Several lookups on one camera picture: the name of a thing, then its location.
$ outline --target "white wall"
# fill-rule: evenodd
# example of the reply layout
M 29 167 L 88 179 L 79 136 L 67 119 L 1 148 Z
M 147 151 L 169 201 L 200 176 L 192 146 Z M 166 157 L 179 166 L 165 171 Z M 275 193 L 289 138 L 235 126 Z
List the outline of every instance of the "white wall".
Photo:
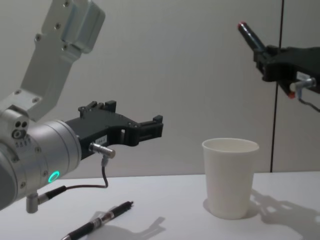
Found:
M 283 46 L 320 46 L 320 1 L 285 2 Z M 320 95 L 305 90 L 302 98 L 320 107 Z M 319 171 L 320 114 L 279 93 L 274 149 L 275 172 Z
M 97 0 L 106 11 L 95 49 L 72 67 L 57 107 L 44 120 L 69 120 L 91 101 L 116 100 L 136 121 L 164 116 L 163 138 L 115 146 L 109 176 L 203 173 L 201 142 L 216 137 L 260 144 L 257 172 L 270 168 L 275 86 L 261 81 L 237 31 L 247 21 L 268 44 L 279 38 L 279 0 Z M 0 96 L 19 87 L 49 0 L 0 3 Z M 99 177 L 100 157 L 69 178 Z

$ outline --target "black pen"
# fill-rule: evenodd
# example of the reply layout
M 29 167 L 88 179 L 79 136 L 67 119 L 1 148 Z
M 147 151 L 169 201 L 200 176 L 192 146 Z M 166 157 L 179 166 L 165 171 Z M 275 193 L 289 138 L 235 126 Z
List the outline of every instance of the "black pen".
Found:
M 70 232 L 67 236 L 62 238 L 62 240 L 78 240 L 85 235 L 88 235 L 107 222 L 111 221 L 112 219 L 115 219 L 116 217 L 120 216 L 121 214 L 124 214 L 126 211 L 131 209 L 132 205 L 134 204 L 133 201 L 127 201 L 120 206 L 115 207 L 111 211 L 108 211 L 106 214 L 104 214 L 101 217 L 97 217 L 96 219 L 88 222 L 87 224 L 83 225 L 82 227 L 78 228 L 77 230 Z

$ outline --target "cup rim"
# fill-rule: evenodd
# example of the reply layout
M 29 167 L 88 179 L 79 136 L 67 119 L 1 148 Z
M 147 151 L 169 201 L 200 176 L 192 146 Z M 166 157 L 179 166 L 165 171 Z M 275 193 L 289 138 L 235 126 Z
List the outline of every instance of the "cup rim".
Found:
M 253 145 L 256 145 L 256 147 L 253 150 L 248 150 L 248 151 L 225 151 L 225 150 L 219 150 L 216 148 L 211 148 L 206 146 L 206 143 L 211 142 L 213 140 L 236 140 L 236 141 L 242 141 L 242 142 L 247 142 Z M 250 140 L 246 140 L 246 139 L 242 139 L 242 138 L 232 138 L 232 137 L 218 137 L 218 138 L 211 138 L 211 139 L 207 139 L 202 143 L 202 147 L 204 149 L 210 150 L 210 151 L 215 151 L 218 153 L 227 153 L 227 154 L 246 154 L 246 153 L 253 153 L 256 152 L 260 149 L 260 146 L 258 143 L 254 142 L 254 141 L 250 141 Z

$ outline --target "red tip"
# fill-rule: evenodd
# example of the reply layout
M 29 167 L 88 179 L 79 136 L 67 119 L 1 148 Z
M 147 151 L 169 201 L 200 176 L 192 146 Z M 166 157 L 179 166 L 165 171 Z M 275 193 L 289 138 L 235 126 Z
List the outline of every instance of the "red tip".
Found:
M 290 93 L 288 94 L 288 97 L 289 97 L 290 99 L 294 99 L 294 98 L 296 97 L 296 94 L 295 94 L 294 92 L 290 92 Z
M 243 25 L 243 24 L 246 24 L 246 22 L 245 22 L 245 21 L 239 22 L 239 24 L 238 24 L 238 29 L 241 28 L 241 25 Z

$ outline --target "white table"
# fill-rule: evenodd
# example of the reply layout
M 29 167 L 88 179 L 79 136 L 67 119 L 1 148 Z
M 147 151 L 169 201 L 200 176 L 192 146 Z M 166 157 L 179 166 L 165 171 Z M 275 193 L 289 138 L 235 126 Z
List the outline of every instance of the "white table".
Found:
M 57 180 L 61 185 L 102 179 Z M 204 175 L 119 177 L 108 189 L 69 190 L 36 214 L 21 200 L 0 212 L 0 240 L 60 240 L 100 211 L 126 201 L 134 207 L 83 240 L 319 240 L 320 172 L 258 173 L 247 218 L 223 220 L 205 209 Z

